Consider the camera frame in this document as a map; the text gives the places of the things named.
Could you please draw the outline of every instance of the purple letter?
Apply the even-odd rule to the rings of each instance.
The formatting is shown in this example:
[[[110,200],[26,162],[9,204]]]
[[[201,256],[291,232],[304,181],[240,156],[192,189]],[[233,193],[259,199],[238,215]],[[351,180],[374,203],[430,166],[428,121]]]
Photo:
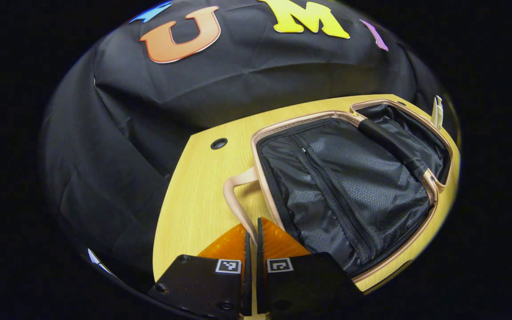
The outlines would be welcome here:
[[[388,47],[386,46],[386,44],[384,44],[384,41],[382,40],[382,38],[380,37],[380,34],[378,34],[378,32],[376,32],[376,29],[371,25],[369,24],[368,22],[366,21],[363,21],[363,20],[360,20],[362,23],[365,24],[365,26],[368,28],[368,30],[370,31],[370,33],[372,33],[372,36],[374,37],[374,40],[376,42],[376,45],[378,45],[379,48],[383,49],[383,50],[386,50],[388,51]]]

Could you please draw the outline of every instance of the letter u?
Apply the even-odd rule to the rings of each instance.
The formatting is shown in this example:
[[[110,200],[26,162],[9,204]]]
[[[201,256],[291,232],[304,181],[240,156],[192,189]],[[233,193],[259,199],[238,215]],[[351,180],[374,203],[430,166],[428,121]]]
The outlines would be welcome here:
[[[167,22],[144,34],[140,41],[146,43],[150,59],[157,63],[175,62],[209,47],[219,38],[221,32],[215,16],[218,9],[217,6],[202,8],[185,16],[186,19],[195,19],[199,28],[199,35],[191,41],[175,43],[171,35],[171,27],[175,26],[175,21]]]

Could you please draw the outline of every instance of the black background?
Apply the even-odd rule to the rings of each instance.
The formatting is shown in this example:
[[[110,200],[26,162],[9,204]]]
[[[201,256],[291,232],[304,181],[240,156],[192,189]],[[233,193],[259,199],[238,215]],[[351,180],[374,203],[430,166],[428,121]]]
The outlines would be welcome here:
[[[0,2],[0,318],[167,318],[77,255],[37,182],[50,95],[100,37],[156,5]],[[457,202],[435,240],[349,318],[512,318],[512,1],[361,1],[445,83],[463,128]]]

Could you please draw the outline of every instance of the screw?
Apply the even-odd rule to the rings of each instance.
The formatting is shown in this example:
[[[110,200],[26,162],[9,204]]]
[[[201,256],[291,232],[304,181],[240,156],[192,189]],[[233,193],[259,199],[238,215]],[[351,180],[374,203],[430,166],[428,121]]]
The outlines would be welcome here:
[[[222,310],[232,310],[232,304],[230,304],[229,302],[221,302],[219,304],[219,308],[221,308]]]

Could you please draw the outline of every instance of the yellow letter m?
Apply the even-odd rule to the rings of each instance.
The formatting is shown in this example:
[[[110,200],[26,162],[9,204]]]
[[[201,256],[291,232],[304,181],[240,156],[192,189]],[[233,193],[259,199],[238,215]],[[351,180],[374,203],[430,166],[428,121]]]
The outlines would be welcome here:
[[[278,32],[303,32],[303,26],[296,24],[293,18],[297,18],[307,29],[312,32],[319,31],[319,20],[323,23],[323,32],[328,35],[349,39],[350,36],[337,22],[331,9],[308,2],[305,8],[298,6],[290,0],[258,0],[263,1],[270,6],[278,23],[274,26],[274,30]]]

